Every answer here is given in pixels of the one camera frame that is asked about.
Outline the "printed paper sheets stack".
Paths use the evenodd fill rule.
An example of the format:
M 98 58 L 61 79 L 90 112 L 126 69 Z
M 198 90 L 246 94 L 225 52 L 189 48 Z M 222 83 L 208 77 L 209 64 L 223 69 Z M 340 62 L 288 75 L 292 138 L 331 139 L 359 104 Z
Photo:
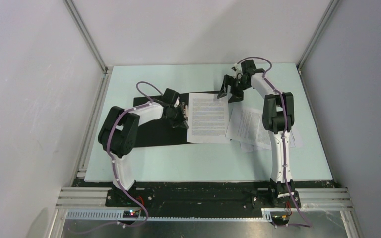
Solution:
M 262 124 L 262 111 L 254 108 L 234 106 L 226 138 L 240 142 L 243 152 L 271 150 L 271 140 L 268 131 Z

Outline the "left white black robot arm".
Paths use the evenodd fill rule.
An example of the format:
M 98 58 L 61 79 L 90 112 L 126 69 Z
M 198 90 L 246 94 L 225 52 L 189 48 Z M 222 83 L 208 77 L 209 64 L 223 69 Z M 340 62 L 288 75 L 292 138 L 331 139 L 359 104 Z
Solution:
M 111 158 L 115 176 L 113 184 L 120 189 L 117 199 L 122 205 L 131 206 L 137 198 L 131 189 L 136 179 L 130 152 L 135 147 L 185 144 L 188 102 L 187 93 L 180 94 L 167 88 L 159 96 L 135 98 L 130 109 L 110 108 L 98 134 L 98 142 Z

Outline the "red black folder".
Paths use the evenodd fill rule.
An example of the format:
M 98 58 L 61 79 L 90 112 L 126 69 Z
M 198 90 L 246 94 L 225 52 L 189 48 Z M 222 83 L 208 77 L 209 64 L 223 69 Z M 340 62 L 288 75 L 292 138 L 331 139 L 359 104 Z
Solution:
M 180 94 L 179 100 L 180 103 L 188 105 L 189 93 Z M 133 99 L 133 106 L 139 106 L 147 102 L 147 98 L 143 96 L 135 97 Z M 152 120 L 139 126 L 135 148 L 182 144 L 191 144 L 190 142 L 187 142 L 187 129 L 181 127 L 172 128 L 169 120 L 159 119 Z

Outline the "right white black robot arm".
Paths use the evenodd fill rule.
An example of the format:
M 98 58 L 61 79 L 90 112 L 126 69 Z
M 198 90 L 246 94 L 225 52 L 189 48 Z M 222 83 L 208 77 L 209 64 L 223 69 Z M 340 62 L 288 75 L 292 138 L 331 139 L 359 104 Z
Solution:
M 217 98 L 231 94 L 230 103 L 244 99 L 244 90 L 253 88 L 264 99 L 262 125 L 268 132 L 272 149 L 272 172 L 268 202 L 272 207 L 297 208 L 296 191 L 289 165 L 289 136 L 295 122 L 294 96 L 279 91 L 266 77 L 267 70 L 257 68 L 255 57 L 246 57 L 232 67 L 234 75 L 225 75 Z

